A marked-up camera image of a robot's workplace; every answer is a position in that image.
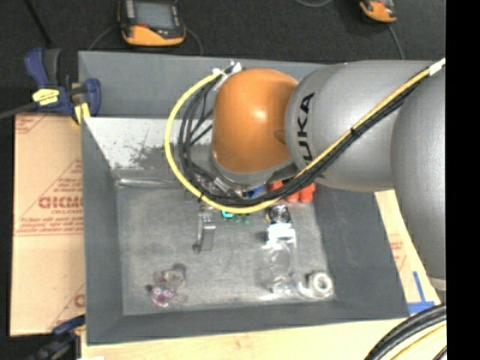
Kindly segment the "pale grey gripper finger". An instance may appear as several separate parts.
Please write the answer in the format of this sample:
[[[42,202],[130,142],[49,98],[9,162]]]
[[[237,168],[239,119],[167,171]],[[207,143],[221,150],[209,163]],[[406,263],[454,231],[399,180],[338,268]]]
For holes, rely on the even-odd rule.
[[[204,225],[206,222],[206,215],[204,212],[199,213],[198,215],[198,225],[196,232],[196,240],[192,245],[193,252],[199,254],[203,249],[203,239],[204,239]]]
[[[202,217],[202,250],[211,251],[214,247],[216,223],[210,216]]]

